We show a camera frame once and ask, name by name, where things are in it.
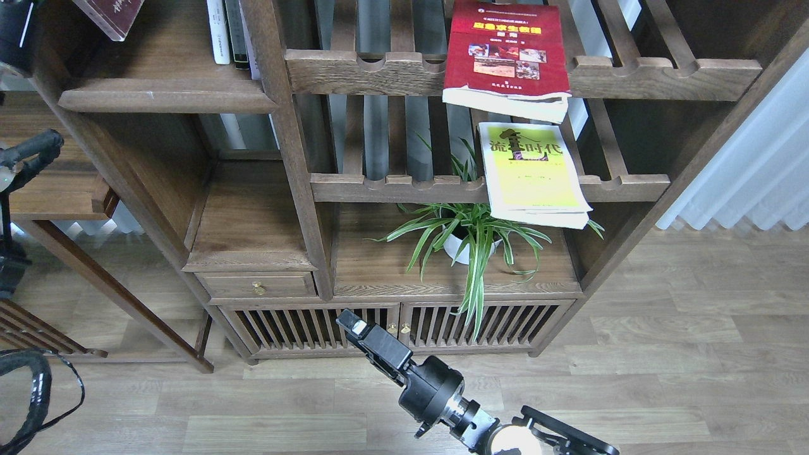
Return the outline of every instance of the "spider plant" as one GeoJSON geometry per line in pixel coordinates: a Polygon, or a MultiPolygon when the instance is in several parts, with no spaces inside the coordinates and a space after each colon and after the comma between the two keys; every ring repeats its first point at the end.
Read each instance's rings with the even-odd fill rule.
{"type": "MultiPolygon", "coordinates": [[[[430,148],[430,144],[427,143],[424,138],[421,140],[430,148]]],[[[469,156],[473,156],[474,151],[472,146],[466,140],[461,140],[468,149],[469,156]]],[[[477,171],[474,168],[474,164],[469,159],[462,163],[455,156],[452,156],[452,168],[453,172],[464,181],[477,180],[477,171]]],[[[418,205],[420,206],[419,208],[410,210],[399,204],[399,208],[403,212],[414,215],[415,218],[401,224],[381,239],[370,240],[390,242],[409,232],[421,231],[421,237],[416,243],[416,247],[413,249],[413,255],[410,257],[406,270],[410,271],[418,262],[419,257],[421,257],[420,276],[423,280],[424,271],[430,256],[443,247],[444,242],[447,241],[447,238],[449,238],[456,229],[463,228],[465,230],[465,236],[458,248],[458,253],[452,258],[452,265],[454,265],[458,256],[464,251],[464,248],[469,247],[469,265],[466,276],[466,287],[464,289],[464,299],[458,308],[457,314],[460,315],[466,312],[465,325],[468,325],[474,320],[475,326],[472,332],[472,339],[477,339],[483,322],[485,304],[483,278],[486,265],[489,263],[492,245],[494,245],[497,240],[502,240],[503,261],[515,274],[526,276],[525,279],[519,281],[520,283],[524,283],[532,279],[540,267],[540,251],[543,249],[541,242],[552,243],[552,241],[544,233],[537,231],[533,227],[514,221],[494,218],[491,215],[489,204],[435,202],[418,205]],[[514,270],[512,268],[515,263],[514,250],[512,249],[511,243],[513,240],[525,241],[531,247],[536,261],[536,266],[533,269],[514,270]]],[[[602,236],[601,231],[604,230],[603,227],[592,220],[588,222],[588,224],[599,236],[602,236]]]]}

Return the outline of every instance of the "shelf board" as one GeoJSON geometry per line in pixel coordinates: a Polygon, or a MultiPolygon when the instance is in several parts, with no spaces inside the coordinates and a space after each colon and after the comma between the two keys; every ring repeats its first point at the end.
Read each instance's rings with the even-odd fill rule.
{"type": "Polygon", "coordinates": [[[314,270],[283,164],[222,161],[183,271],[261,270],[314,270]]]}
{"type": "MultiPolygon", "coordinates": [[[[626,168],[621,149],[612,130],[607,109],[602,100],[586,100],[596,133],[600,141],[600,154],[607,165],[609,177],[588,175],[582,164],[570,121],[561,125],[562,136],[572,155],[578,173],[578,182],[588,202],[654,202],[671,184],[664,174],[631,174],[626,168]]],[[[461,181],[447,175],[449,169],[449,133],[447,107],[437,98],[429,102],[430,143],[433,144],[434,177],[430,181],[415,181],[406,172],[402,157],[406,156],[405,103],[388,99],[390,134],[388,140],[389,172],[381,180],[372,181],[362,174],[365,156],[362,115],[363,99],[350,96],[346,103],[346,136],[343,155],[343,173],[310,175],[312,191],[317,202],[488,202],[485,177],[476,181],[461,181]]],[[[472,111],[472,130],[487,121],[488,114],[472,111]]],[[[477,152],[476,166],[480,165],[477,152]]]]}
{"type": "Polygon", "coordinates": [[[42,173],[11,194],[12,219],[109,219],[117,197],[81,147],[34,91],[5,92],[0,139],[15,146],[46,129],[65,138],[61,154],[42,173]]]}
{"type": "MultiPolygon", "coordinates": [[[[342,204],[337,238],[335,297],[365,297],[414,301],[461,300],[467,266],[450,267],[443,251],[430,256],[424,281],[419,267],[406,273],[405,267],[418,240],[416,233],[396,241],[374,242],[409,217],[393,204],[342,204]]],[[[499,300],[576,299],[582,296],[567,244],[558,228],[541,228],[553,243],[540,256],[540,271],[526,283],[509,271],[502,249],[489,260],[485,272],[486,295],[499,300]]],[[[531,269],[533,253],[524,242],[514,241],[516,270],[531,269]]]]}
{"type": "Polygon", "coordinates": [[[217,65],[205,2],[145,2],[121,43],[104,39],[59,105],[79,112],[270,113],[250,71],[217,65]]]}
{"type": "MultiPolygon", "coordinates": [[[[453,2],[444,2],[451,11],[453,2]]],[[[568,57],[570,91],[581,98],[626,98],[649,100],[736,101],[758,77],[755,60],[695,58],[675,18],[663,0],[642,2],[653,17],[672,59],[643,57],[623,20],[617,0],[598,0],[597,14],[604,35],[613,44],[616,58],[588,56],[567,0],[552,0],[559,6],[565,54],[568,57]]],[[[335,14],[334,30],[352,36],[356,15],[335,14]]],[[[289,49],[285,59],[292,89],[297,93],[390,96],[440,96],[446,55],[413,52],[401,45],[401,33],[392,42],[394,52],[358,53],[355,49],[289,49]]]]}

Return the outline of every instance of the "drawer knob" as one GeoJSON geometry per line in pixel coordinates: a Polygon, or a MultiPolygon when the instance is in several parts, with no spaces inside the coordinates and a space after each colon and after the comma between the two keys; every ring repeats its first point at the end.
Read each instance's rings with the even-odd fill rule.
{"type": "Polygon", "coordinates": [[[265,292],[267,292],[267,290],[264,288],[264,286],[261,286],[261,282],[259,282],[259,281],[254,281],[254,282],[253,282],[253,292],[254,292],[254,293],[257,295],[257,296],[263,296],[263,295],[264,295],[264,293],[265,293],[265,292]]]}

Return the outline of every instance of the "yellow book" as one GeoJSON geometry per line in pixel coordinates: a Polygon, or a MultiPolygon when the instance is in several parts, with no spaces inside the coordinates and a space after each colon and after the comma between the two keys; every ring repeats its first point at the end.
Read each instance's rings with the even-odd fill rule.
{"type": "Polygon", "coordinates": [[[485,122],[478,126],[492,216],[581,229],[587,204],[558,126],[485,122]]]}

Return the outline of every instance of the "wooden drawer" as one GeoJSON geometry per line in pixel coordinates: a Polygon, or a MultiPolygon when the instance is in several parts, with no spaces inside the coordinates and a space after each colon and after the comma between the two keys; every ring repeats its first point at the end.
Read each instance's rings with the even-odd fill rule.
{"type": "Polygon", "coordinates": [[[316,295],[311,272],[215,272],[197,277],[214,299],[316,295]]]}

